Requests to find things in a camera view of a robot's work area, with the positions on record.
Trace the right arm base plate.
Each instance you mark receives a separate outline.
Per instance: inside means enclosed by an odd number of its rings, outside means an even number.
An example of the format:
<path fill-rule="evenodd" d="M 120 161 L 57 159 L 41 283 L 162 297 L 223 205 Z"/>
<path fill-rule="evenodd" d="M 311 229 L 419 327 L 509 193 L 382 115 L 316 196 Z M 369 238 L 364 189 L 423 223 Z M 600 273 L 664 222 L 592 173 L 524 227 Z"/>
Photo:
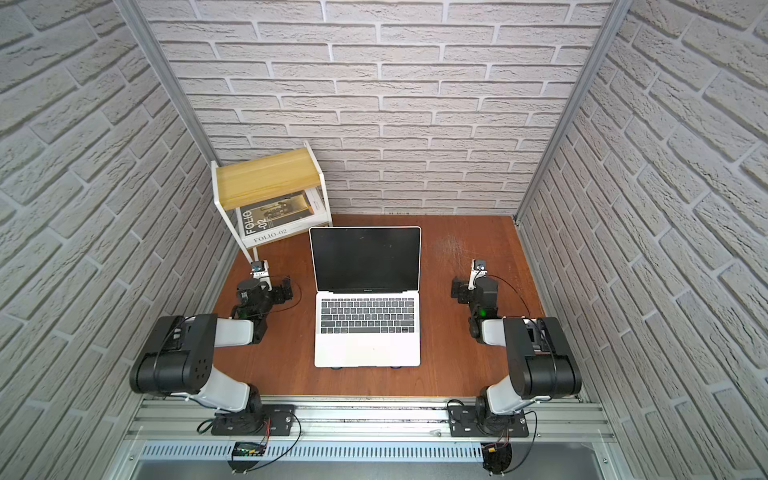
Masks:
<path fill-rule="evenodd" d="M 446 405 L 448 426 L 452 437 L 501 437 L 526 438 L 529 435 L 525 416 L 496 415 L 484 407 L 460 405 L 450 402 Z"/>

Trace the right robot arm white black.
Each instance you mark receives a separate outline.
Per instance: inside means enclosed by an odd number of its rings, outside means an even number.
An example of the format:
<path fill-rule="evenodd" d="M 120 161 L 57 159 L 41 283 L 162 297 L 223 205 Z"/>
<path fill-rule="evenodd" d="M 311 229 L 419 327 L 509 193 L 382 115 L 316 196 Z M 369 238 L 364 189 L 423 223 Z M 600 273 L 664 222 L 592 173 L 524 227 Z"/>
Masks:
<path fill-rule="evenodd" d="M 480 271 L 454 278 L 451 297 L 469 307 L 469 331 L 478 343 L 505 349 L 508 369 L 472 408 L 449 408 L 454 436 L 520 436 L 527 407 L 581 391 L 582 375 L 557 318 L 500 316 L 498 282 Z"/>

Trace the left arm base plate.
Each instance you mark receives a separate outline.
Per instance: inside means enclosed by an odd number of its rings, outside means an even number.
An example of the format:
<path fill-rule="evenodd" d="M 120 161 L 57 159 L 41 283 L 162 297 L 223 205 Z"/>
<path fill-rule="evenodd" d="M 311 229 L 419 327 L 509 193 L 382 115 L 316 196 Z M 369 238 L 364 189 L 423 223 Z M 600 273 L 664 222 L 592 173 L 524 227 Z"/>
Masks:
<path fill-rule="evenodd" d="M 208 432 L 213 436 L 287 437 L 294 424 L 296 406 L 267 404 L 257 412 L 216 414 Z"/>

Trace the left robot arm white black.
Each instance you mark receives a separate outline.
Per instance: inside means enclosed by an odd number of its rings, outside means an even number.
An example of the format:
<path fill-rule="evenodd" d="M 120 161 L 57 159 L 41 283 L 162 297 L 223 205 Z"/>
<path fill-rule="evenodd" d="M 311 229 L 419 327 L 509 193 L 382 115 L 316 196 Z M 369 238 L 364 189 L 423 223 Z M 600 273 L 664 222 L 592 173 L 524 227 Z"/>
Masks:
<path fill-rule="evenodd" d="M 159 318 L 130 370 L 129 386 L 135 393 L 178 397 L 212 409 L 214 416 L 198 426 L 199 434 L 288 436 L 294 408 L 264 406 L 255 386 L 214 366 L 214 354 L 260 343 L 272 308 L 293 299 L 291 280 L 273 286 L 248 279 L 237 285 L 236 296 L 228 318 L 216 313 Z"/>

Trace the silver laptop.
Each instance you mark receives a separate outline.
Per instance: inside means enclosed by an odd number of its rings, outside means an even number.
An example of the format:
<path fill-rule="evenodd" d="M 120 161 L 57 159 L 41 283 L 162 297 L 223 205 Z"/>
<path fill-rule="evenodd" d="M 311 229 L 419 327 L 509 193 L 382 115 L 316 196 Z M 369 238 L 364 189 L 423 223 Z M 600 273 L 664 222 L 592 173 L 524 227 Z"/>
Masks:
<path fill-rule="evenodd" d="M 314 366 L 421 364 L 418 226 L 313 227 Z"/>

